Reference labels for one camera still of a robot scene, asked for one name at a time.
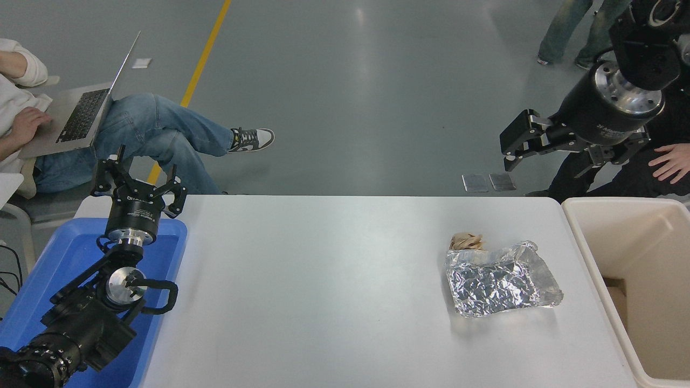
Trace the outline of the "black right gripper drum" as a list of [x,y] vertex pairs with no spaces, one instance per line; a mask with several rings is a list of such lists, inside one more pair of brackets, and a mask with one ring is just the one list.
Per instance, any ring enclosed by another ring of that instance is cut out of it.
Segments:
[[612,146],[623,142],[659,113],[659,91],[644,90],[619,68],[591,68],[555,113],[585,142]]

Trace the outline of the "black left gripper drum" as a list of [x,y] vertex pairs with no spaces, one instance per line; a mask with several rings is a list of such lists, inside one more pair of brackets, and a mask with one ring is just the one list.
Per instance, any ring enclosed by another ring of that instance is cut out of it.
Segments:
[[106,233],[134,229],[156,234],[164,202],[153,196],[155,187],[136,183],[133,188],[123,185],[113,192],[113,204],[109,214]]

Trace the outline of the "seated person's left hand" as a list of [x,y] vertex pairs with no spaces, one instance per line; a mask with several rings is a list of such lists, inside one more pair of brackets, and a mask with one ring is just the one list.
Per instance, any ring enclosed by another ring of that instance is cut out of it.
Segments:
[[662,155],[648,162],[649,167],[658,167],[652,174],[659,181],[680,182],[689,172],[689,143],[673,143],[655,148]]

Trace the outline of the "laptop person's hand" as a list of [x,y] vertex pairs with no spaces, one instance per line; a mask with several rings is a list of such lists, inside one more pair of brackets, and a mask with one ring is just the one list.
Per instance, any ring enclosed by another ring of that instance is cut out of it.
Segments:
[[9,138],[23,147],[34,138],[39,126],[50,123],[52,117],[35,107],[26,107],[14,118]]

